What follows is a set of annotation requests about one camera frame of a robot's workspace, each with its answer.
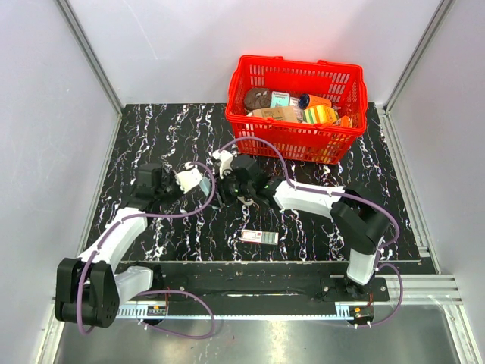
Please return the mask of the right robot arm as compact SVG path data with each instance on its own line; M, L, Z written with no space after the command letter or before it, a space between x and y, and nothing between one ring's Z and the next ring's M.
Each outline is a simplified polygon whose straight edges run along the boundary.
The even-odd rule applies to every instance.
M239 200L275 210L297 210L332 221L349 248L349 265L337 291L353 300L364 299L372 290L374 262L390 220L379 205L364 198L362 188L322 187L270 176L249 155L234 156L216 151L217 191L220 203Z

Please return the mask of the small light blue stapler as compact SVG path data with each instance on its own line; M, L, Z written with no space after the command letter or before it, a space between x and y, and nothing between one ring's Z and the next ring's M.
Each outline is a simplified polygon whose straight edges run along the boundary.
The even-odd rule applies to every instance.
M211 178L203 177L199 183L201 191L209 199L212 199L214 194L214 181Z

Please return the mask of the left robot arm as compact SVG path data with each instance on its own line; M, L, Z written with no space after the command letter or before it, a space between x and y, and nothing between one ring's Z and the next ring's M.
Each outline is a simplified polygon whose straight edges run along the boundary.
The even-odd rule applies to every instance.
M141 266L117 273L117 267L135 239L149 226L162 205L171 204L197 187L202 175L188 165L176 173L160 164L142 165L129 195L113 221L87 250L75 259L63 259L57 268L55 318L80 326L107 328L120 305L141 293L156 300L164 282L153 270Z

